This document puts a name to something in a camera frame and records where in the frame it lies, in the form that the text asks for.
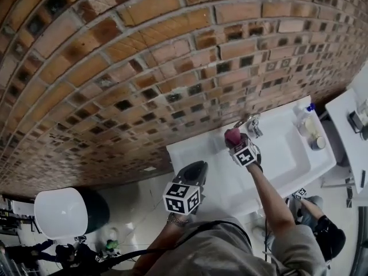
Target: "brick wall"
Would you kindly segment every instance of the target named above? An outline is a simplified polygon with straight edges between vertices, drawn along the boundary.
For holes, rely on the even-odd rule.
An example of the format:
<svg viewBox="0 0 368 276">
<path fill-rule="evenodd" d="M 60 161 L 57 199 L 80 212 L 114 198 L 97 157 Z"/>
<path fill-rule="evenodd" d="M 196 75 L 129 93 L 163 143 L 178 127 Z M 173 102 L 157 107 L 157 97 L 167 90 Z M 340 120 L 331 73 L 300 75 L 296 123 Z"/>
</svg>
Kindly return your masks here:
<svg viewBox="0 0 368 276">
<path fill-rule="evenodd" d="M 367 55 L 367 0 L 0 9 L 0 191 L 25 196 L 171 171 L 166 145 L 308 94 L 319 102 Z"/>
</svg>

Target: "pink sponge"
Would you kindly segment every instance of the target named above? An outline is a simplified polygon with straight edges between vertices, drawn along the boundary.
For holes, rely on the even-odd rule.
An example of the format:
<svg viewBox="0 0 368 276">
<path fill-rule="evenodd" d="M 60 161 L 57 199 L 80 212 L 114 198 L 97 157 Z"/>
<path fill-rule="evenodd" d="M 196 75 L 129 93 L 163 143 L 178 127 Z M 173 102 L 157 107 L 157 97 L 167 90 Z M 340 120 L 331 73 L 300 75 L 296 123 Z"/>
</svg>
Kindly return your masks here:
<svg viewBox="0 0 368 276">
<path fill-rule="evenodd" d="M 233 145 L 237 145 L 242 140 L 239 128 L 233 128 L 225 132 L 225 139 L 229 140 Z"/>
</svg>

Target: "white countertop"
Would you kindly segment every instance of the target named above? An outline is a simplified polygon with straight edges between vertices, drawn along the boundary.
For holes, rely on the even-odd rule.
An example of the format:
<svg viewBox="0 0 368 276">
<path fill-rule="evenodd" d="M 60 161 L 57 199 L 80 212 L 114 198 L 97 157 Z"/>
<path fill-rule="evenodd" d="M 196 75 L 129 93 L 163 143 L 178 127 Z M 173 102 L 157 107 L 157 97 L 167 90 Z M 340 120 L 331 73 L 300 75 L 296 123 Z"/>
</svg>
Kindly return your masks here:
<svg viewBox="0 0 368 276">
<path fill-rule="evenodd" d="M 263 136 L 254 139 L 249 135 L 260 148 L 265 176 L 283 197 L 311 183 L 336 164 L 315 112 L 311 116 L 317 131 L 326 139 L 324 149 L 313 151 L 295 127 L 295 108 L 306 107 L 310 102 L 311 98 L 305 97 L 262 113 L 259 128 Z M 190 163 L 199 160 L 208 163 L 206 198 L 201 210 L 219 209 L 232 216 L 241 216 L 261 209 L 262 204 L 247 169 L 232 160 L 225 146 L 224 133 L 234 124 L 168 145 L 167 150 L 176 174 Z M 241 126 L 240 131 L 247 133 L 245 126 Z"/>
<path fill-rule="evenodd" d="M 365 185 L 368 181 L 368 140 L 364 141 L 359 133 L 355 133 L 347 121 L 348 115 L 355 111 L 358 105 L 358 96 L 353 89 L 347 90 L 326 104 L 326 110 L 336 126 L 349 159 L 357 193 L 363 189 L 361 188 L 363 170 L 366 171 Z"/>
</svg>

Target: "soap dispenser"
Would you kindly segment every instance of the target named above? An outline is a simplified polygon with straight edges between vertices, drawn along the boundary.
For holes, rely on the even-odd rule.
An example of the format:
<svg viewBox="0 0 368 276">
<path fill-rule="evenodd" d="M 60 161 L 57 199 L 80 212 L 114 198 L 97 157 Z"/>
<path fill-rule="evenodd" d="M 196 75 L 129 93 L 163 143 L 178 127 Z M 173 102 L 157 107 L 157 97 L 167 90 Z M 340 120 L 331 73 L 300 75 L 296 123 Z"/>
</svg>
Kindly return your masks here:
<svg viewBox="0 0 368 276">
<path fill-rule="evenodd" d="M 309 106 L 300 109 L 300 112 L 297 115 L 297 128 L 299 133 L 303 136 L 306 136 L 308 134 L 306 122 L 313 113 L 313 111 L 315 110 L 315 108 L 316 105 L 314 103 L 310 103 Z"/>
</svg>

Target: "floor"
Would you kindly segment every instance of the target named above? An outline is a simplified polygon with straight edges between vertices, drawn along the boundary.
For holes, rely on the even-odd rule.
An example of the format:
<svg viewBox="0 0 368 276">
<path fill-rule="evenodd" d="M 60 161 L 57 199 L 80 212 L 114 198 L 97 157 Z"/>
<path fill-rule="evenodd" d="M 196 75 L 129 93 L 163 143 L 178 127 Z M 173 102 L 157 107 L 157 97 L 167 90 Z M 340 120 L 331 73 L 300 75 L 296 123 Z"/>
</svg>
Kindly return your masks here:
<svg viewBox="0 0 368 276">
<path fill-rule="evenodd" d="M 166 223 L 168 213 L 164 209 L 162 193 L 166 183 L 171 181 L 173 174 L 155 177 L 149 180 L 132 183 L 125 186 L 100 191 L 106 199 L 111 212 L 110 223 L 100 230 L 87 235 L 87 244 L 92 249 L 106 242 L 111 237 L 111 230 L 118 230 L 118 241 L 121 253 L 146 249 L 156 238 Z M 317 179 L 306 187 L 308 195 L 319 195 L 324 199 L 323 211 L 342 230 L 347 242 L 343 251 L 331 263 L 331 275 L 348 276 L 353 262 L 356 240 L 358 235 L 358 210 L 346 208 L 347 192 L 345 188 L 321 189 L 321 180 Z M 216 219 L 217 213 L 203 213 L 198 211 L 197 217 L 202 219 Z M 255 256 L 264 258 L 263 244 L 252 235 L 252 228 L 262 224 L 263 218 L 258 213 L 251 213 L 237 218 L 248 233 Z M 20 241 L 25 245 L 34 245 L 45 240 L 42 234 L 31 232 L 28 225 L 23 225 L 19 231 Z M 73 243 L 73 238 L 58 240 L 60 244 Z M 55 254 L 55 246 L 46 252 Z M 115 269 L 126 270 L 134 262 L 126 261 Z M 44 275 L 59 270 L 55 263 L 40 261 L 41 272 Z"/>
</svg>

